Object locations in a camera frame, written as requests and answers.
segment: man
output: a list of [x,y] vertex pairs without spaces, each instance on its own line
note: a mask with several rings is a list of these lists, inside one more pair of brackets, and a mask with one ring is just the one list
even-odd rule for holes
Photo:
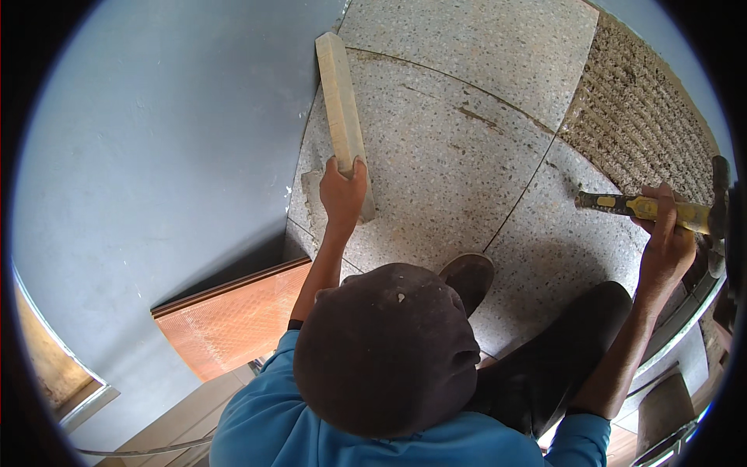
[[[462,255],[439,275],[386,265],[338,287],[365,190],[361,161],[351,180],[327,162],[319,253],[275,355],[221,416],[211,465],[605,466],[610,419],[695,258],[672,190],[643,189],[659,214],[633,219],[651,234],[635,300],[598,285],[479,371],[467,318],[495,274],[485,256]],[[543,459],[535,439],[563,415]]]

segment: grey wall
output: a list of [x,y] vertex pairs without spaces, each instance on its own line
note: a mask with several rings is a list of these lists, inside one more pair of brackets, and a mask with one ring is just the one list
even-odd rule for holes
[[710,127],[721,155],[731,163],[731,178],[736,180],[734,148],[719,100],[703,66],[669,15],[656,0],[589,0],[589,3],[623,22],[669,64]]
[[279,258],[314,38],[343,9],[107,0],[61,55],[23,150],[12,251],[55,332],[121,392],[75,445],[113,450],[199,385],[154,305],[257,249]]

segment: shoe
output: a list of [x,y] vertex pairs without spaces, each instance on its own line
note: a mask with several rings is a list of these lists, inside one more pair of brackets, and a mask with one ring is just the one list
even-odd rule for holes
[[488,294],[495,268],[482,253],[463,253],[444,266],[438,276],[459,294],[469,318]]

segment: blue shirt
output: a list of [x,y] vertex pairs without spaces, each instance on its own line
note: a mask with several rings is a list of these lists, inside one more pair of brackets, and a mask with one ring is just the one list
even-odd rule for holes
[[301,399],[293,378],[297,330],[280,339],[260,374],[226,406],[210,450],[211,467],[234,466],[605,466],[610,422],[563,419],[542,457],[539,446],[476,412],[407,438],[366,439],[331,427]]

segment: cement residue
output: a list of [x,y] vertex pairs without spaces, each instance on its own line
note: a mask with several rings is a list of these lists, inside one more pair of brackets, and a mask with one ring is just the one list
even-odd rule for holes
[[606,14],[558,136],[625,194],[668,182],[688,200],[713,202],[710,129],[666,63]]

